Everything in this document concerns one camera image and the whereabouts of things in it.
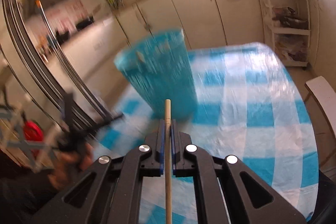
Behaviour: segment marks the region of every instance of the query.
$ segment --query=silver screw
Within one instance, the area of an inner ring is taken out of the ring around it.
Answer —
[[[230,164],[235,164],[238,161],[236,156],[230,155],[226,158],[226,161]]]
[[[146,144],[142,144],[142,145],[139,146],[139,150],[140,150],[141,152],[147,152],[147,151],[150,150],[150,146],[149,146],[149,145],[146,145]]]
[[[98,159],[100,164],[106,164],[110,161],[110,158],[108,156],[102,156]]]
[[[188,144],[185,149],[188,151],[188,152],[195,152],[197,150],[197,146],[194,145],[194,144]]]

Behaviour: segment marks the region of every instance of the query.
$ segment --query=black sleeve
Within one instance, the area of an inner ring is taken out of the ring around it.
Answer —
[[[1,223],[29,223],[32,215],[58,193],[48,179],[50,172],[44,170],[17,180],[0,180]]]

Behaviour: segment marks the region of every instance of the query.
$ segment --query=blue bin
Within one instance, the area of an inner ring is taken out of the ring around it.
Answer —
[[[172,119],[184,120],[196,109],[195,84],[181,29],[146,37],[118,53],[114,63],[158,118],[164,118],[166,99],[171,100]]]

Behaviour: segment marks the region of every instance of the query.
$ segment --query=blue and white tablecloth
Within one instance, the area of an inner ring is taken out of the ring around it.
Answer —
[[[211,155],[241,159],[305,218],[318,192],[318,155],[310,118],[287,70],[260,43],[189,53],[198,97],[191,119],[179,123]],[[97,135],[95,159],[117,157],[158,128],[152,110],[128,86],[117,104],[126,119]],[[192,178],[173,178],[173,222],[197,223]],[[164,176],[145,178],[139,223],[165,223]]]

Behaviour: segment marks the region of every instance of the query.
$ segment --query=wooden dowel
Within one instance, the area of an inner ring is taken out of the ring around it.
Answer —
[[[165,180],[166,180],[166,224],[172,224],[172,193],[171,193],[171,105],[170,100],[165,104]]]

